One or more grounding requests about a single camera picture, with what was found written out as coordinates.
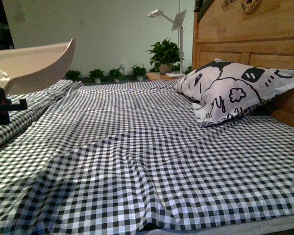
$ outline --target cartoon print pillowcase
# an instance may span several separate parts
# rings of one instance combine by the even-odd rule
[[[294,70],[265,69],[220,59],[178,80],[175,89],[194,100],[200,126],[246,115],[294,88]]]

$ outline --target wooden panel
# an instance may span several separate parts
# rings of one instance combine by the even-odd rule
[[[249,65],[249,62],[250,62],[250,53],[242,52],[240,63],[245,64],[245,65]]]
[[[193,56],[192,56],[192,70],[195,68],[198,68],[197,65],[195,64],[196,59],[196,41],[197,41],[197,36],[198,36],[198,22],[197,22],[197,17],[198,17],[198,12],[195,12],[194,14],[194,28],[193,28]]]
[[[220,42],[220,43],[199,43],[197,47],[203,51],[218,51],[218,52],[250,52],[257,54],[272,54],[275,55],[293,55],[294,56],[294,39],[287,38],[284,40],[269,40],[256,42]]]
[[[288,109],[274,109],[270,106],[264,106],[260,110],[277,119],[280,122],[294,126],[294,111]]]
[[[264,68],[294,69],[294,56],[256,54],[251,55],[250,64]]]
[[[270,103],[270,105],[277,109],[288,108],[294,111],[294,90],[278,96]]]
[[[223,2],[215,0],[199,22],[200,42],[294,36],[294,0],[261,0],[248,14],[241,9],[240,0],[222,9]]]
[[[199,67],[206,65],[206,64],[210,63],[211,61],[214,61],[215,58],[219,58],[219,59],[231,61],[231,62],[239,62],[241,60],[241,54],[240,53],[217,53],[217,52],[201,51],[200,52]]]
[[[197,48],[195,68],[199,68],[199,67],[200,67],[200,50]]]

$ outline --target pillowcase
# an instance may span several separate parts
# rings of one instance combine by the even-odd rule
[[[220,59],[178,80],[176,90],[194,100],[200,126],[246,115],[294,88],[294,70],[265,69]]]

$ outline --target checkered fabric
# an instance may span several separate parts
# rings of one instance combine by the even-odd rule
[[[7,98],[11,99],[12,103],[19,103],[19,99],[26,99],[28,109],[9,112],[10,124],[0,126],[0,145],[28,127],[47,107],[63,97],[68,91],[72,92],[80,86],[81,83],[60,80],[42,91],[21,95],[8,95]]]
[[[0,234],[196,230],[294,214],[294,128],[200,128],[174,81],[82,86],[0,148]]]

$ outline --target potted plant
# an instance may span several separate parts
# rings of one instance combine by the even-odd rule
[[[149,69],[149,72],[159,72],[159,68],[152,67],[151,69]]]
[[[172,72],[178,72],[178,73],[180,73],[180,68],[181,68],[181,66],[180,66],[181,64],[180,63],[176,63],[176,65],[173,65],[172,66]]]
[[[189,74],[191,71],[192,71],[192,66],[188,66],[185,71],[185,74]]]
[[[123,74],[120,72],[120,69],[111,69],[108,76],[113,77],[114,82],[119,82],[123,78]]]
[[[101,79],[104,78],[104,72],[101,69],[95,69],[89,71],[89,76],[95,81],[95,83],[100,83]]]
[[[80,80],[80,71],[78,70],[69,70],[65,74],[66,79],[72,80],[73,82],[79,81]]]
[[[153,49],[150,54],[154,55],[150,59],[150,65],[155,64],[156,68],[160,68],[160,74],[170,73],[172,71],[172,65],[180,61],[180,49],[176,43],[170,42],[170,39],[163,40],[162,42],[156,42],[151,45]]]
[[[137,65],[134,65],[134,67],[132,67],[132,69],[133,69],[133,75],[135,77],[137,77],[137,80],[138,81],[142,81],[142,79],[146,75],[147,70],[144,67],[139,67]]]

